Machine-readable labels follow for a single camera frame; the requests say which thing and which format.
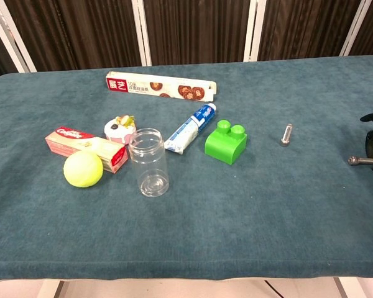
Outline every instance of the white curtain frame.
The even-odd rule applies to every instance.
[[[145,18],[144,0],[131,0],[132,11],[134,13],[134,23],[136,25],[139,55],[142,66],[152,66],[150,59],[149,38],[147,21]]]
[[[354,45],[355,38],[358,35],[359,29],[361,28],[361,25],[363,23],[363,20],[365,19],[367,10],[369,9],[371,3],[372,0],[361,0],[361,3],[359,3],[359,7],[355,13],[354,20],[352,21],[352,24],[349,28],[346,40],[344,41],[344,45],[339,56],[349,55],[349,52]]]
[[[29,55],[29,52],[26,49],[24,41],[22,40],[22,37],[19,34],[18,28],[15,25],[15,22],[12,19],[11,14],[10,14],[4,0],[0,0],[0,12],[1,12],[2,16],[4,17],[4,20],[6,21],[8,27],[9,27],[9,30],[11,31],[11,34],[12,34],[14,40],[15,40],[15,43],[16,43],[19,51],[21,52],[21,55],[22,55],[26,65],[27,65],[29,71],[30,72],[36,72],[36,67],[35,67],[35,65],[34,65],[32,59]]]
[[[22,57],[20,51],[17,48],[14,38],[12,37],[10,31],[7,28],[7,25],[2,19],[0,14],[0,39],[3,42],[9,56],[11,57],[12,62],[15,64],[17,71],[20,73],[28,73],[29,69],[25,63],[24,58]]]
[[[243,62],[257,61],[267,0],[250,0]]]

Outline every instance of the toothpaste packaging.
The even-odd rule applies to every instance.
[[[92,151],[99,156],[104,169],[112,173],[116,173],[128,158],[123,144],[69,127],[57,128],[45,140],[51,151],[65,157],[80,150]]]
[[[164,143],[167,150],[182,154],[184,149],[206,127],[216,113],[216,106],[205,104],[181,125]]]

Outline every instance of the tennis ball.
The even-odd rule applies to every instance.
[[[77,151],[63,165],[66,180],[76,187],[93,186],[101,179],[103,172],[102,161],[90,151]]]

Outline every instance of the toy cupcake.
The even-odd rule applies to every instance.
[[[131,135],[136,131],[134,116],[119,116],[109,121],[104,128],[105,136],[109,141],[127,145]]]

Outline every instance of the colgate logo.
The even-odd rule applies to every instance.
[[[94,137],[94,135],[91,135],[89,133],[80,132],[74,129],[69,129],[68,127],[60,127],[56,130],[56,132],[65,138],[80,139],[80,138],[93,138]]]
[[[73,138],[82,138],[83,137],[79,132],[77,132],[75,130],[69,130],[67,132],[65,129],[58,129],[57,132],[66,136],[66,137],[73,137]]]
[[[203,113],[203,116],[207,117],[207,116],[210,115],[210,113],[211,113],[211,108],[208,107],[207,110],[206,110],[206,112]]]

